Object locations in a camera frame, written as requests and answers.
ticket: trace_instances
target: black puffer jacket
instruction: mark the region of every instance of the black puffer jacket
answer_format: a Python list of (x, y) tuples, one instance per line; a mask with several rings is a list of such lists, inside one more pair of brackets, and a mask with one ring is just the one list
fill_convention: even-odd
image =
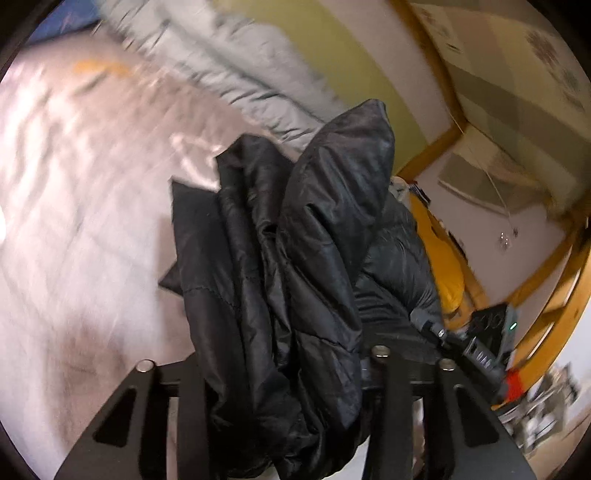
[(369, 100), (296, 164), (244, 135), (217, 158), (218, 193), (173, 183), (178, 260), (164, 284), (184, 297), (229, 476), (340, 469), (368, 414), (362, 331), (424, 346), (409, 312), (440, 317), (414, 220), (388, 194), (393, 158), (384, 106)]

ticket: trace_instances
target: screw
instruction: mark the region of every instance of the screw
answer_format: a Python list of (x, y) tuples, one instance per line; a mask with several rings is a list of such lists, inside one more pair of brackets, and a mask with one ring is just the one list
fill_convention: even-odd
[(138, 372), (142, 372), (143, 374), (149, 372), (154, 368), (154, 362), (152, 360), (140, 360), (138, 364), (135, 366), (135, 369)]
[(442, 358), (439, 361), (439, 368), (445, 372), (453, 372), (456, 369), (456, 363), (450, 358)]
[(390, 348), (385, 345), (374, 345), (371, 347), (371, 354), (374, 358), (387, 358), (390, 355)]

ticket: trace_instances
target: cable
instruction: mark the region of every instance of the cable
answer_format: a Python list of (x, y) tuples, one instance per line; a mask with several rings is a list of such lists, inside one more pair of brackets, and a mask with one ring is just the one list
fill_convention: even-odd
[[(460, 127), (459, 123), (457, 123), (456, 119), (454, 118), (452, 113), (449, 111), (449, 108), (446, 107), (446, 109), (447, 109), (447, 113), (449, 114), (449, 116), (451, 117), (453, 122), (460, 129), (460, 132), (462, 132), (462, 135), (465, 136), (466, 133), (464, 132), (464, 129), (462, 127)], [(476, 163), (478, 163), (478, 166), (484, 171), (484, 173), (488, 177), (488, 180), (491, 183), (492, 187), (495, 189), (496, 195), (499, 197), (499, 200), (503, 204), (503, 209), (504, 209), (505, 214), (507, 216), (507, 222), (509, 223), (509, 227), (511, 228), (511, 231), (513, 232), (513, 237), (517, 238), (519, 231), (518, 231), (517, 227), (515, 227), (515, 225), (513, 224), (509, 208), (507, 207), (507, 204), (505, 203), (505, 200), (503, 199), (501, 192), (499, 192), (499, 189), (496, 187), (495, 181), (492, 179), (491, 175), (488, 173), (488, 170), (482, 166), (482, 164), (478, 160), (478, 157), (476, 156), (476, 154), (474, 153), (474, 151), (472, 150), (472, 148), (470, 147), (470, 144), (468, 142), (466, 142), (466, 146), (467, 146), (468, 150), (470, 151), (471, 155), (474, 157), (474, 160), (476, 160)]]

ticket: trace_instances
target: green wall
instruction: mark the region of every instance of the green wall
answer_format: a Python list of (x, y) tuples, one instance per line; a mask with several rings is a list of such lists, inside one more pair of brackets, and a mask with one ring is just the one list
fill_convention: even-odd
[(317, 0), (214, 2), (226, 11), (239, 12), (282, 29), (347, 105), (355, 106), (368, 98), (382, 100), (396, 136), (394, 171), (427, 146), (417, 122), (373, 58)]

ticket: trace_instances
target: yellow cushion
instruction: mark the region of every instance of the yellow cushion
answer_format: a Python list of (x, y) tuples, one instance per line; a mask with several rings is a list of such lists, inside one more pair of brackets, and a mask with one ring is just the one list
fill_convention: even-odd
[(460, 262), (452, 246), (433, 231), (431, 217), (423, 203), (414, 195), (410, 196), (410, 201), (411, 211), (417, 221), (418, 235), (425, 244), (425, 250), (431, 262), (443, 314), (453, 313), (460, 307), (464, 296), (464, 275)]

